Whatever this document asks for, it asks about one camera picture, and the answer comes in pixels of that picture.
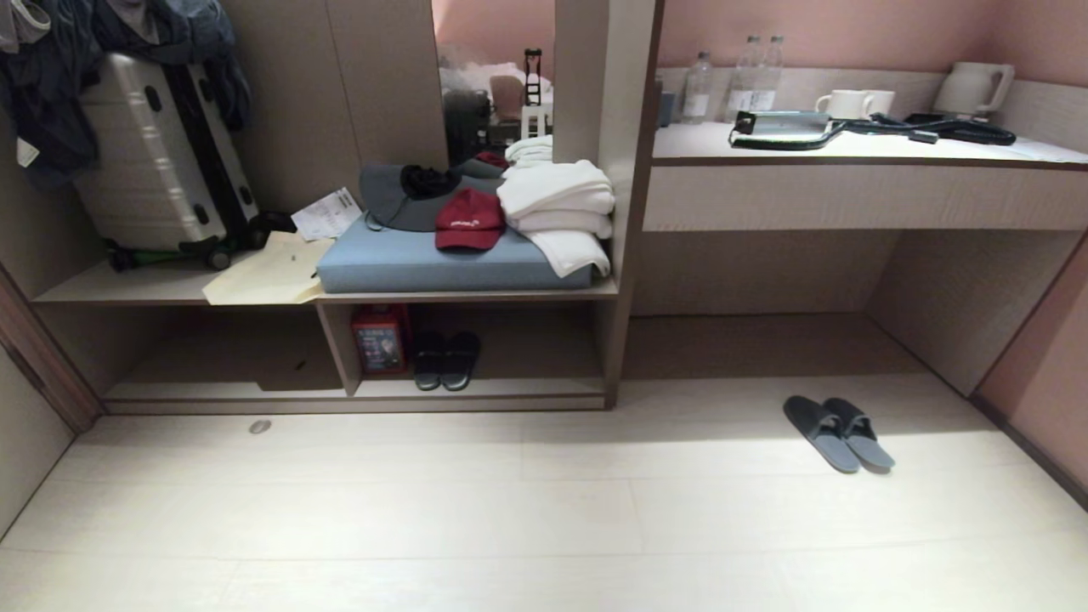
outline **dark jacket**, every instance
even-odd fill
[[[9,2],[0,0],[2,10]],[[171,65],[203,63],[227,127],[245,125],[249,87],[232,52],[234,29],[218,0],[36,3],[49,16],[49,32],[18,45],[17,52],[0,50],[0,105],[18,138],[40,151],[26,168],[38,187],[63,185],[97,159],[95,134],[78,96],[98,81],[106,52]]]

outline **red cap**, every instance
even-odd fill
[[[457,192],[438,211],[434,225],[437,248],[489,250],[506,231],[498,196],[472,188]]]

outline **blue cushion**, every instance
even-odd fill
[[[588,289],[593,267],[565,279],[528,238],[507,229],[495,248],[450,253],[434,234],[371,231],[359,219],[318,264],[325,293]]]

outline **floor drain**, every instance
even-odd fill
[[[270,427],[272,427],[272,421],[262,418],[249,426],[249,432],[257,436],[258,433],[264,433]]]

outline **luggage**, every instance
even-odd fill
[[[81,96],[99,161],[75,185],[111,250],[181,252],[221,269],[228,250],[262,247],[250,223],[257,203],[203,66],[111,53],[99,74]]]

